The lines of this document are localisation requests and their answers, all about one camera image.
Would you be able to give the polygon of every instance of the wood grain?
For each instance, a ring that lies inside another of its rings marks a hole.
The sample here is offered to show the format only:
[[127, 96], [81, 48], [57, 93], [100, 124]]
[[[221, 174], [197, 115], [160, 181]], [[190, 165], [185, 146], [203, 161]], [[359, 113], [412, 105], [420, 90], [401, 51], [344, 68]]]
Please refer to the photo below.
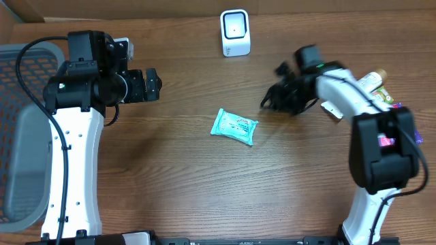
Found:
[[[251, 54], [225, 59], [217, 18], [15, 25], [13, 43], [86, 29], [127, 36], [135, 44], [130, 69], [155, 67], [163, 80], [158, 102], [122, 105], [119, 121], [104, 129], [98, 175], [104, 233], [334, 235], [356, 188], [347, 163], [349, 126], [333, 123], [318, 105], [293, 118], [259, 109], [277, 81], [274, 68], [312, 43], [357, 78], [378, 67], [388, 72], [386, 87], [414, 111], [436, 174], [436, 11], [252, 16], [250, 26]], [[57, 44], [67, 52], [66, 43]], [[253, 147], [210, 136], [219, 108], [260, 122]], [[435, 184], [431, 178], [423, 193], [397, 199], [382, 234], [402, 244], [434, 244]], [[0, 241], [19, 244], [39, 233], [40, 224]]]

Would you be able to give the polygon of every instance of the plastic basket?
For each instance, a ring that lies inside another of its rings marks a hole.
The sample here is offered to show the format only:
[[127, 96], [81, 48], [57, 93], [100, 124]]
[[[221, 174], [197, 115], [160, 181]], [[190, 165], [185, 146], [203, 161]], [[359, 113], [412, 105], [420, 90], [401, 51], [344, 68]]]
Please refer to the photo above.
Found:
[[[20, 231], [43, 218], [50, 192], [50, 125], [15, 75], [15, 60], [24, 46], [0, 46], [0, 232]], [[26, 52], [20, 70], [39, 100], [63, 62], [61, 49], [48, 42]]]

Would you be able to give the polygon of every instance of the small plastic packet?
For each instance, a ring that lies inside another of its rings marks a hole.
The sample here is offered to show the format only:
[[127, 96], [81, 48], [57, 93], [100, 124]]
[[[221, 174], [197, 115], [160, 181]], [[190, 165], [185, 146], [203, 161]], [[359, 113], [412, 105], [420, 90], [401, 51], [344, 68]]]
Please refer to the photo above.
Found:
[[252, 146], [254, 129], [258, 123], [258, 121], [243, 118], [221, 108], [213, 123], [211, 135], [224, 135]]

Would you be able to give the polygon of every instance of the gray plastic bin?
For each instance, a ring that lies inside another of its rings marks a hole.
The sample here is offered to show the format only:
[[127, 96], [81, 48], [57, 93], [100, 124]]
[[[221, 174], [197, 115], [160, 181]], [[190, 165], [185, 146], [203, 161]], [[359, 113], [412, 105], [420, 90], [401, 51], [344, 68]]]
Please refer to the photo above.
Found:
[[[0, 46], [0, 232], [21, 231], [44, 218], [50, 192], [50, 125], [15, 75], [24, 46]], [[61, 49], [48, 42], [23, 57], [23, 79], [40, 101], [44, 85], [63, 62]]]

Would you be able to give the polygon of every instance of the white bottle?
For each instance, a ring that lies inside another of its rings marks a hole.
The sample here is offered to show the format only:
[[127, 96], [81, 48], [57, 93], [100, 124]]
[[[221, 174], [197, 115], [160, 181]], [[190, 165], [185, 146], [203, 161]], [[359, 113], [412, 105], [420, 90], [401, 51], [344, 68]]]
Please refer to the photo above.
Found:
[[[388, 74], [385, 70], [376, 69], [375, 71], [368, 73], [362, 79], [357, 81], [357, 83], [359, 83], [359, 85], [361, 85], [361, 87], [367, 93], [370, 93], [376, 88], [380, 87], [383, 84], [383, 81], [386, 81], [387, 77]], [[339, 111], [339, 109], [329, 101], [323, 102], [321, 104], [321, 108], [323, 108], [325, 112], [332, 115], [337, 120], [341, 120], [343, 118], [343, 114]]]

